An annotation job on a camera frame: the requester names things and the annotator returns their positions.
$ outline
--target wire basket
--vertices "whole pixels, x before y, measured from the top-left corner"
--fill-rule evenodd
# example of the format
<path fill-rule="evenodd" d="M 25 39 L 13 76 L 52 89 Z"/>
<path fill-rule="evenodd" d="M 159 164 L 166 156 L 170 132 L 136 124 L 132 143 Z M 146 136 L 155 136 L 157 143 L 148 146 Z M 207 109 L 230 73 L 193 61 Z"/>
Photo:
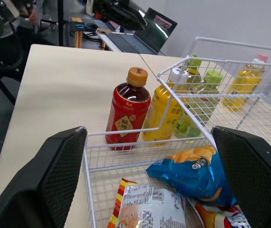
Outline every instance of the wire basket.
<path fill-rule="evenodd" d="M 208 38 L 197 38 L 191 46 L 189 54 L 193 52 L 198 40 L 271 51 L 271 47 Z M 203 80 L 196 83 L 178 83 L 178 81 L 173 87 L 169 85 L 171 83 L 168 81 L 169 76 L 173 74 L 174 71 L 178 70 L 178 75 L 182 78 L 184 68 L 190 60 L 202 61 L 199 68 L 200 75 L 202 76 L 206 75 L 206 72 L 209 70 L 217 71 L 223 75 L 223 79 L 217 87 L 219 93 L 196 93 L 193 89 L 194 86 L 198 84 L 204 85 Z M 261 136 L 271 145 L 271 63 L 257 64 L 259 69 L 263 71 L 263 74 L 260 74 L 262 75 L 259 78 L 260 82 L 255 86 L 253 91 L 249 93 L 248 89 L 245 89 L 243 91 L 244 93 L 242 93 L 242 90 L 239 89 L 237 94 L 232 94 L 230 86 L 232 85 L 235 76 L 240 70 L 244 69 L 246 64 L 253 63 L 249 61 L 195 58 L 187 56 L 157 76 L 157 80 L 160 84 L 171 94 L 159 127 L 164 120 L 171 99 L 175 99 L 200 129 L 201 134 L 198 137 L 187 139 L 176 139 L 172 137 L 170 140 L 154 142 L 141 142 L 139 140 L 134 143 L 90 144 L 94 141 L 92 140 L 94 137 L 103 136 L 104 138 L 106 134 L 117 134 L 121 132 L 88 134 L 88 143 L 84 150 L 83 170 L 86 177 L 86 196 L 90 227 L 107 227 L 113 212 L 116 193 L 121 178 L 139 183 L 151 184 L 159 188 L 168 188 L 157 179 L 149 178 L 145 170 L 150 164 L 180 150 L 210 144 L 216 148 L 213 137 L 210 134 L 212 127 L 215 125 L 238 129 Z M 236 99 L 242 101 L 242 105 L 239 105 L 238 103 L 237 112 L 233 112 L 230 106 L 223 105 L 224 100 L 235 101 Z M 124 133 L 150 130 L 155 129 L 135 129 L 124 131 Z M 124 147 L 129 146 L 132 147 L 128 150 L 124 149 Z M 122 150 L 116 151 L 112 149 L 117 149 L 117 147 L 122 148 Z M 202 227 L 201 222 L 190 205 L 186 206 L 186 218 L 186 227 Z"/>

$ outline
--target orange bottle cap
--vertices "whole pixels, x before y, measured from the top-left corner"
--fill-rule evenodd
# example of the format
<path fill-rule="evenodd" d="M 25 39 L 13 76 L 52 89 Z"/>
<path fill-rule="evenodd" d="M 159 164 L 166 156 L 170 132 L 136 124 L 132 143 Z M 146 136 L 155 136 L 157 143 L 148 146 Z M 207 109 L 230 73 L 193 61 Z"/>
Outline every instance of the orange bottle cap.
<path fill-rule="evenodd" d="M 147 77 L 147 71 L 139 67 L 132 67 L 129 69 L 126 81 L 132 86 L 143 87 L 146 85 Z"/>

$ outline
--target red bottle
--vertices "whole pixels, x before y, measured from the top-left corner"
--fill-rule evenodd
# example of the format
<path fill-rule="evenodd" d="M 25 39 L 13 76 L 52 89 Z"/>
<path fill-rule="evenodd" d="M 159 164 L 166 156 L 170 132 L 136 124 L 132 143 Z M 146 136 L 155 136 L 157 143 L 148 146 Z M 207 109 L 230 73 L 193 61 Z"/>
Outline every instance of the red bottle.
<path fill-rule="evenodd" d="M 130 68 L 125 83 L 118 85 L 113 92 L 112 104 L 106 131 L 121 131 L 141 129 L 148 107 L 150 105 L 149 92 L 146 85 L 148 73 L 142 68 Z M 136 142 L 140 132 L 108 134 L 106 141 L 113 143 Z M 131 146 L 115 147 L 115 150 L 129 150 Z"/>

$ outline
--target laptop screen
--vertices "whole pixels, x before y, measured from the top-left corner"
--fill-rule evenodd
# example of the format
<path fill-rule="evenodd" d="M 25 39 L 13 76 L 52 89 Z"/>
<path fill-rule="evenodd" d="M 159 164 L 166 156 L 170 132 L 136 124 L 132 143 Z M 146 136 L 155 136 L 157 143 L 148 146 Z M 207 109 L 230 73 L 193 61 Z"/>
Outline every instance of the laptop screen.
<path fill-rule="evenodd" d="M 144 19 L 147 22 L 147 26 L 142 31 L 136 31 L 135 36 L 140 38 L 154 51 L 159 52 L 177 26 L 177 23 L 152 8 L 148 9 Z"/>

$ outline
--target potato chip bag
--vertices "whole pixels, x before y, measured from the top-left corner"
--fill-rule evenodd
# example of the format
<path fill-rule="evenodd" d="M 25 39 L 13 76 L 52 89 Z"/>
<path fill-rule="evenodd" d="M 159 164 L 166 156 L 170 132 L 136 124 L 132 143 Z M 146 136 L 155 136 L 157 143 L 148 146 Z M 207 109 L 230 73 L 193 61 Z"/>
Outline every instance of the potato chip bag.
<path fill-rule="evenodd" d="M 185 197 L 226 207 L 237 203 L 226 181 L 219 154 L 211 146 L 179 151 L 152 164 L 146 171 Z"/>
<path fill-rule="evenodd" d="M 107 228 L 187 228 L 185 204 L 178 193 L 122 179 Z"/>

